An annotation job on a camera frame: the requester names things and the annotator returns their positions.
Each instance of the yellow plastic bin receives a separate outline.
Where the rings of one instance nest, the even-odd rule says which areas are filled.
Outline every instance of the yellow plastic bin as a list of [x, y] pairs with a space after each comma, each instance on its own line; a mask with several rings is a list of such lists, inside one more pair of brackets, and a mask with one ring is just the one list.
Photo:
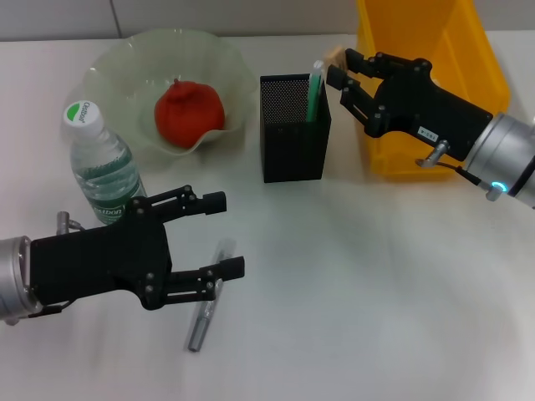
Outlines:
[[[360, 13], [357, 49], [403, 58], [427, 58], [431, 77], [443, 89], [496, 114], [507, 110], [509, 89], [472, 0], [357, 0]], [[374, 94], [378, 79], [359, 75], [362, 87]], [[454, 171], [421, 169], [415, 159], [431, 152], [429, 145], [401, 132], [380, 139], [364, 134], [357, 124], [361, 149], [372, 172], [389, 180], [436, 180]], [[443, 161], [459, 165], [449, 156]]]

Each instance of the green bottle label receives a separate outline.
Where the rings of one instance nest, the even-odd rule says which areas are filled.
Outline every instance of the green bottle label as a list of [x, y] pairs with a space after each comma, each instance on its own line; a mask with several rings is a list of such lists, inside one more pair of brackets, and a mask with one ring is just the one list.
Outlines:
[[143, 188], [143, 184], [139, 180], [132, 190], [118, 199], [95, 200], [88, 198], [88, 201], [100, 221], [104, 224], [112, 224], [119, 220], [125, 213], [126, 202], [136, 196], [146, 196], [145, 188]]

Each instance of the marker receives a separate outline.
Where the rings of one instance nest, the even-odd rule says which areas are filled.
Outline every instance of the marker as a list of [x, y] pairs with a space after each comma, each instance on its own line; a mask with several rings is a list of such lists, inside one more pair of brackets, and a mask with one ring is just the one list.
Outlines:
[[323, 61], [316, 61], [312, 73], [308, 79], [308, 110], [307, 122], [314, 122], [318, 113], [319, 94], [321, 92], [322, 72], [324, 68]]
[[[216, 254], [214, 256], [213, 265], [224, 261], [225, 259], [230, 259], [234, 254], [234, 249], [236, 248], [236, 242], [234, 240], [225, 239], [219, 241], [217, 246]], [[220, 278], [216, 281], [214, 292], [216, 293], [216, 299], [213, 301], [203, 301], [199, 309], [199, 314], [195, 320], [195, 326], [191, 332], [190, 342], [187, 345], [187, 349], [194, 353], [201, 351], [202, 343], [204, 342], [204, 337], [210, 326], [211, 318], [214, 315], [216, 310], [217, 301], [221, 295], [221, 290], [223, 288], [223, 280]]]

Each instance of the red fruit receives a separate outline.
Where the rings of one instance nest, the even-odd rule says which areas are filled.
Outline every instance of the red fruit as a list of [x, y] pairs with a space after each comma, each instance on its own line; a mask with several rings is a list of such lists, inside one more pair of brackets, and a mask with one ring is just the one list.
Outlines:
[[156, 102], [154, 117], [161, 136], [187, 149], [225, 124], [223, 104], [211, 86], [178, 79]]

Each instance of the white wall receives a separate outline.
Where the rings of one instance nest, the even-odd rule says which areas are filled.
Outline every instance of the white wall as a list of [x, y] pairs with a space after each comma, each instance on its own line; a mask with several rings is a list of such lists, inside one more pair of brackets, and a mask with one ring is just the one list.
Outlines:
[[[126, 37], [156, 27], [197, 28], [221, 35], [355, 33], [355, 3], [356, 0], [0, 0], [0, 40], [117, 38], [121, 33]], [[535, 0], [475, 3], [487, 30], [535, 29]]]
[[475, 0], [487, 31], [535, 29], [535, 0]]
[[222, 35], [355, 33], [355, 0], [114, 0], [124, 36], [156, 27]]
[[0, 40], [117, 37], [110, 0], [0, 0]]

